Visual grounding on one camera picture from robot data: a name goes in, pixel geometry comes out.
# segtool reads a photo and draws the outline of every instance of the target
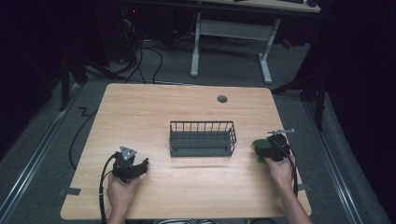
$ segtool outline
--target table surface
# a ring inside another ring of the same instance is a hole
[[[219,95],[228,102],[220,103]],[[233,155],[170,157],[171,120],[232,120]],[[258,161],[251,146],[278,129],[282,123],[265,88],[110,84],[70,186],[81,192],[66,196],[61,216],[100,218],[100,176],[107,159],[124,146],[137,150],[135,163],[149,159],[127,218],[283,217],[268,165]],[[310,214],[303,190],[299,200]],[[105,206],[109,215],[106,195]]]
[[[320,7],[310,7],[306,0],[302,4],[291,3],[279,0],[247,0],[235,2],[234,0],[198,0],[206,3],[218,3],[218,4],[228,4],[234,6],[241,7],[263,7],[263,8],[272,8],[272,9],[281,9],[281,10],[290,10],[290,11],[300,11],[300,12],[320,12]]]

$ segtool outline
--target table leg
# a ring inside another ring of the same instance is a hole
[[[259,54],[260,65],[262,66],[262,75],[264,76],[264,82],[266,84],[272,83],[271,74],[270,74],[270,71],[268,69],[268,64],[267,64],[267,57],[270,52],[271,46],[274,42],[274,38],[275,38],[277,27],[279,26],[279,23],[280,23],[280,19],[276,19],[274,22],[274,25],[271,29],[269,38],[267,40],[267,45],[265,47],[264,53]]]
[[[192,77],[198,76],[200,32],[201,32],[201,12],[197,12],[197,22],[195,27],[195,46],[194,46],[194,52],[192,53],[192,62],[191,62]]]

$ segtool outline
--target cable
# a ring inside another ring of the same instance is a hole
[[[153,49],[153,48],[158,46],[158,40],[156,40],[156,39],[145,39],[145,40],[143,40],[143,43],[144,42],[151,42],[151,41],[155,41],[155,44],[153,46],[150,46],[150,47],[145,47],[146,49]]]
[[[183,40],[183,39],[190,38],[191,36],[193,36],[193,35],[189,35],[189,34],[191,33],[192,27],[195,24],[196,17],[197,17],[197,13],[195,12],[194,16],[192,17],[192,22],[191,22],[191,26],[190,26],[189,31],[183,37],[175,39],[175,41]]]
[[[262,220],[269,221],[271,223],[276,224],[276,222],[273,221],[271,218],[257,218],[257,219],[253,219],[249,224],[253,224],[255,222],[262,221]]]
[[[184,39],[178,40],[177,42],[174,42],[174,43],[175,43],[176,45],[178,45],[178,46],[181,46],[181,47],[189,47],[189,46],[192,46],[192,45],[195,44],[195,41],[194,41],[194,40],[189,40],[189,39],[192,38],[192,37],[194,37],[194,35],[191,35],[191,36],[186,37],[186,38],[184,38]],[[182,42],[182,41],[185,41],[185,42],[189,41],[189,43],[188,43],[188,44],[180,44],[179,42]]]
[[[102,175],[100,178],[100,184],[99,184],[99,206],[100,206],[100,214],[102,218],[102,224],[106,224],[106,212],[105,212],[105,201],[104,201],[104,195],[103,195],[103,182],[105,180],[105,177],[110,173],[107,173],[105,175],[106,168],[108,164],[110,163],[111,160],[116,158],[116,153],[111,155],[110,158],[106,161],[105,167],[103,168]]]
[[[217,46],[215,46],[214,48],[206,48],[206,47],[203,47],[202,45],[201,45],[201,43],[200,43],[200,45],[199,45],[199,47],[201,48],[201,49],[208,49],[208,50],[214,50],[214,49],[219,49],[221,46],[222,46],[222,44],[223,44],[223,38],[221,38],[221,37],[218,37],[218,38],[215,38],[215,37],[212,37],[212,38],[209,38],[209,37],[207,37],[207,38],[202,38],[203,40],[204,39],[214,39],[215,41],[212,41],[212,43],[214,43],[214,42],[216,42],[216,41],[219,41],[219,44],[217,45]]]
[[[223,41],[227,44],[233,44],[233,45],[238,45],[238,46],[245,46],[245,45],[250,45],[250,44],[259,42],[259,40],[249,39],[249,40],[245,40],[246,41],[245,43],[237,43],[237,42],[227,40],[227,38],[224,38]]]
[[[81,124],[81,126],[79,127],[79,129],[78,129],[77,133],[75,134],[75,136],[73,138],[73,141],[72,141],[72,143],[70,145],[70,148],[69,148],[69,161],[70,161],[70,164],[72,165],[73,169],[75,169],[75,170],[77,169],[77,166],[73,163],[73,160],[72,160],[72,148],[73,148],[73,145],[76,143],[76,140],[77,140],[77,138],[79,136],[79,133],[81,132],[82,128],[88,123],[88,121],[97,112],[98,112],[98,110],[96,109],[93,113],[90,114],[90,116],[84,121],[84,123]]]
[[[296,169],[296,167],[297,167],[297,157],[293,153],[294,158],[295,158],[295,163],[296,163],[296,164],[294,164],[293,161],[291,160],[290,156],[285,152],[285,150],[283,150],[283,148],[275,140],[274,140],[274,143],[276,144],[277,147],[279,147],[280,151],[283,153],[285,158],[288,159],[289,162],[290,162],[291,175],[292,175],[292,178],[293,178],[293,190],[294,190],[294,194],[297,197],[298,196],[298,179],[297,179],[297,169]]]
[[[139,64],[136,66],[136,68],[134,69],[134,71],[131,73],[131,75],[129,75],[126,79],[124,83],[128,83],[129,79],[131,79],[131,77],[134,75],[134,72],[136,72],[136,70],[140,67],[140,64],[142,64],[143,61],[143,50],[142,48],[140,48],[140,61]]]
[[[142,81],[144,84],[147,84],[145,77],[142,74],[142,70],[140,69],[140,67],[137,69],[139,71],[140,76],[142,77]]]
[[[131,70],[134,66],[135,66],[135,59],[134,59],[134,56],[132,56],[131,60],[128,62],[128,64],[125,67],[121,68],[120,70],[114,71],[114,72],[112,71],[112,73],[119,75],[121,73]],[[103,73],[92,71],[88,67],[85,67],[85,71],[91,75],[94,75],[94,76],[103,76],[104,75]]]
[[[155,224],[218,224],[212,219],[165,219],[158,222],[154,222]]]
[[[160,59],[161,59],[160,65],[158,66],[157,70],[155,71],[154,75],[152,76],[152,84],[155,84],[155,77],[157,76],[158,71],[160,71],[160,68],[163,66],[163,56],[161,55],[160,52],[158,52],[155,49],[146,49],[146,50],[151,50],[151,51],[157,53],[158,56],[160,56]]]

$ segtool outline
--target black wire basket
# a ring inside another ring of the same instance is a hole
[[[171,157],[232,156],[236,135],[232,121],[171,121]]]

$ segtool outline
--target desk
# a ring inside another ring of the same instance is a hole
[[[228,102],[218,102],[219,95]],[[171,120],[232,120],[233,155],[171,158]],[[278,129],[282,123],[274,99],[264,88],[110,84],[70,186],[81,192],[66,196],[61,215],[100,218],[100,175],[106,160],[125,146],[138,151],[136,163],[149,158],[127,218],[283,217],[268,166],[258,162],[251,147]],[[310,214],[304,191],[299,200]],[[109,215],[106,195],[105,206]]]
[[[320,12],[320,8],[309,7],[306,2],[303,4],[295,4],[277,0],[248,0],[234,2],[233,0],[199,0],[199,3],[219,3],[226,5],[234,5],[238,7],[258,7],[258,8],[271,8],[301,12]],[[198,76],[199,67],[199,45],[200,35],[217,35],[224,37],[234,38],[245,38],[265,41],[265,46],[262,53],[259,54],[259,61],[262,67],[262,75],[266,84],[272,83],[270,71],[268,69],[267,57],[270,52],[270,48],[274,42],[276,31],[280,19],[275,19],[272,26],[246,24],[239,22],[228,22],[228,21],[212,21],[212,20],[201,20],[201,13],[197,13],[196,26],[195,26],[195,46],[192,54],[191,62],[191,76]]]

